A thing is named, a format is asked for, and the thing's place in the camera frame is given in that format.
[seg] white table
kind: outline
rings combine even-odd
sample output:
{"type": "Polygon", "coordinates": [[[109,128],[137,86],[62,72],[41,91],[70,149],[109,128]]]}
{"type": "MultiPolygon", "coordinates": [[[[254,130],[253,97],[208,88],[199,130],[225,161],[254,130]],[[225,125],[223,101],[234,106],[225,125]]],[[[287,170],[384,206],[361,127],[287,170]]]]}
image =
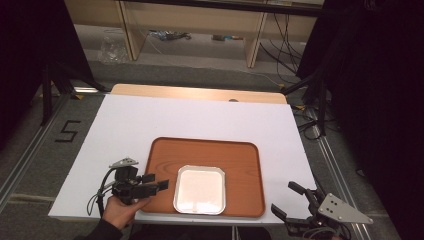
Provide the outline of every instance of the white table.
{"type": "MultiPolygon", "coordinates": [[[[147,91],[144,94],[147,96],[152,88],[168,92],[169,90],[196,91],[196,89],[187,88],[138,87],[147,91]]],[[[242,93],[237,95],[240,98],[243,98],[243,94],[261,95],[254,92],[215,91],[216,96],[222,93],[230,93],[231,96],[231,92],[242,93]]],[[[306,197],[287,187],[289,181],[295,181],[306,188],[316,189],[289,105],[202,100],[193,99],[196,98],[193,97],[194,95],[189,96],[189,99],[182,99],[179,98],[181,96],[173,98],[175,94],[168,95],[166,98],[116,94],[105,97],[49,213],[50,217],[64,221],[98,219],[97,205],[94,206],[91,216],[88,216],[86,212],[86,205],[99,189],[108,166],[125,157],[131,157],[140,162],[136,166],[139,168],[138,173],[142,174],[150,146],[158,137],[255,144],[259,150],[266,211],[259,218],[138,212],[135,217],[137,222],[213,225],[282,224],[282,221],[271,212],[272,203],[285,211],[288,217],[310,216],[306,197]]]]}

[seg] brown tray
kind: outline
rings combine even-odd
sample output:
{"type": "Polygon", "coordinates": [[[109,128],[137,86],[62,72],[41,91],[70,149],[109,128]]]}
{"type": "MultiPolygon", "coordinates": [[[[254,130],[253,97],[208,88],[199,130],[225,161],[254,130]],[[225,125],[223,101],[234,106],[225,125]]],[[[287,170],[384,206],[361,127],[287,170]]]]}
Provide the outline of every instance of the brown tray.
{"type": "Polygon", "coordinates": [[[265,211],[257,147],[252,143],[181,138],[157,138],[152,143],[145,173],[169,179],[143,208],[151,213],[178,213],[173,205],[178,170],[185,165],[219,167],[225,172],[226,208],[220,214],[260,217],[265,211]]]}

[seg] square white dish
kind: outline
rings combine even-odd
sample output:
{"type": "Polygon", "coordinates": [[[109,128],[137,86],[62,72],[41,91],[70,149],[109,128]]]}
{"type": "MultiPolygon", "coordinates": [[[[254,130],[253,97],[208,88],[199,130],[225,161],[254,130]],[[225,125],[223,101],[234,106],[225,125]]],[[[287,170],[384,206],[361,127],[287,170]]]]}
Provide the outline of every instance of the square white dish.
{"type": "Polygon", "coordinates": [[[178,212],[218,215],[225,206],[225,173],[220,168],[190,165],[180,168],[174,195],[174,208],[178,212]]]}

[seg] sleeve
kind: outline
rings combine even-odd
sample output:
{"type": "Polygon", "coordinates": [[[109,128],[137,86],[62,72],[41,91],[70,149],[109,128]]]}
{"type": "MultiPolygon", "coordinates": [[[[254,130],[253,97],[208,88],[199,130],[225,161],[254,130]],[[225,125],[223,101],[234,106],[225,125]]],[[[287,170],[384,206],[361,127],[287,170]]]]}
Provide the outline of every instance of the sleeve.
{"type": "Polygon", "coordinates": [[[100,219],[96,228],[84,240],[119,240],[122,232],[109,222],[100,219]]]}

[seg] black curtain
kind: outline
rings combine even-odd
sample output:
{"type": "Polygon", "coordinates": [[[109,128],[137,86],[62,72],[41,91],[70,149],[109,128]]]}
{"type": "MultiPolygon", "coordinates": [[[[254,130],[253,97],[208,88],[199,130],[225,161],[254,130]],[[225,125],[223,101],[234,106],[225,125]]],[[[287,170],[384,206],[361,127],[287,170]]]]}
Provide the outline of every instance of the black curtain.
{"type": "Polygon", "coordinates": [[[343,133],[402,239],[424,236],[422,26],[420,1],[370,12],[330,89],[343,133]]]}
{"type": "Polygon", "coordinates": [[[49,79],[70,93],[71,78],[99,90],[63,0],[0,2],[0,146],[9,138],[42,82],[49,79]]]}
{"type": "MultiPolygon", "coordinates": [[[[358,0],[325,0],[322,8],[324,10],[344,13],[349,6],[357,1],[358,0]]],[[[340,17],[317,18],[308,44],[305,47],[296,76],[304,79],[315,71],[339,31],[340,24],[342,23],[341,19],[344,17],[345,16],[341,15],[340,17]]]]}

